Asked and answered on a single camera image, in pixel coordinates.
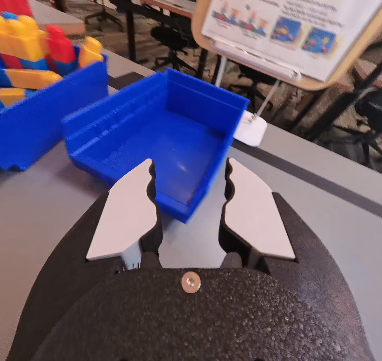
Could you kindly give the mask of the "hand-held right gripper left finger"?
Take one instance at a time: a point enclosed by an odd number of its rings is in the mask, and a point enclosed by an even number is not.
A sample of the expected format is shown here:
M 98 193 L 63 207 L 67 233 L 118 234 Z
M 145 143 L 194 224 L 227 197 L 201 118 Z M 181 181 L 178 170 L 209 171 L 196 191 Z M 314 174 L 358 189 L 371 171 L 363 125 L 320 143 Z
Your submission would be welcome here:
M 163 229 L 155 179 L 155 163 L 146 159 L 112 186 L 86 255 L 88 261 L 120 257 L 126 269 L 138 269 L 144 253 L 159 254 Z

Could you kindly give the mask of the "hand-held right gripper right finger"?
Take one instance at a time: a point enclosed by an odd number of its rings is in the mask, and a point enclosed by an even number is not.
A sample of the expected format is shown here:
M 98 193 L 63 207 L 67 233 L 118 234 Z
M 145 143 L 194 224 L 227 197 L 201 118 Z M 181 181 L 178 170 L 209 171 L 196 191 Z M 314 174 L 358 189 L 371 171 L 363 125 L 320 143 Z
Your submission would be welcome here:
M 271 188 L 234 158 L 225 168 L 226 202 L 222 208 L 218 242 L 228 253 L 238 253 L 246 268 L 261 258 L 295 261 L 296 255 Z

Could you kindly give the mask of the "blue plastic bin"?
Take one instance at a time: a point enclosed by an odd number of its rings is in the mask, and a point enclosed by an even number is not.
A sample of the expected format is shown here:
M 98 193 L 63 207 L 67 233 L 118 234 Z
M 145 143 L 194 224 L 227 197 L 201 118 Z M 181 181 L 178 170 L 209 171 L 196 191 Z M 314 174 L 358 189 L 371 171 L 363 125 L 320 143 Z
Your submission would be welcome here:
M 108 95 L 108 56 L 62 77 L 47 70 L 10 69 L 1 59 L 1 88 L 26 91 L 0 113 L 0 167 L 24 171 L 63 137 L 65 116 Z
M 112 187 L 155 163 L 160 210 L 186 223 L 210 191 L 249 100 L 167 68 L 62 120 L 75 166 Z

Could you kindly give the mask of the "black tripod stand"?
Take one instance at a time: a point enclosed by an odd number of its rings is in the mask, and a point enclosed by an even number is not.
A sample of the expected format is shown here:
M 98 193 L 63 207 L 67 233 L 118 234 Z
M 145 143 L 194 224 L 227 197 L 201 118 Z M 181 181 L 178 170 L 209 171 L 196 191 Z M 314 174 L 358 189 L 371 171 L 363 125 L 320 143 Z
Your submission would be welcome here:
M 350 106 L 355 106 L 366 94 L 374 88 L 378 78 L 381 77 L 382 63 L 380 62 L 370 74 L 363 78 L 352 92 L 346 92 L 338 97 L 331 106 L 318 118 L 315 124 L 303 134 L 303 138 L 308 141 L 314 141 L 319 136 L 328 131 L 335 120 L 342 115 Z

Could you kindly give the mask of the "cluster of stacked block towers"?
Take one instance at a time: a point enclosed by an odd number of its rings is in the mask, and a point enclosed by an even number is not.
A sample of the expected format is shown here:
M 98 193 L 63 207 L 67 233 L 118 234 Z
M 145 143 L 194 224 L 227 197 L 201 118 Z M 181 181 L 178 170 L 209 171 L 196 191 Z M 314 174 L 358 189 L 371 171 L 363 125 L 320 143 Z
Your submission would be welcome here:
M 76 46 L 57 25 L 41 29 L 30 16 L 2 12 L 0 108 L 11 107 L 96 63 L 105 66 L 102 49 L 92 37 Z

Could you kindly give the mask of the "instruction sheet on wooden board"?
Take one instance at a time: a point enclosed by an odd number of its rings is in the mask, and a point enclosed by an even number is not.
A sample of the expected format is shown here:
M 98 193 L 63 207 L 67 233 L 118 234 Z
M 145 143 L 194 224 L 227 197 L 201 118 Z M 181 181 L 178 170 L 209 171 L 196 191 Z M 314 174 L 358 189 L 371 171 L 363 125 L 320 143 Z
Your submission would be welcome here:
M 196 42 L 308 91 L 337 82 L 381 31 L 382 0 L 197 0 Z

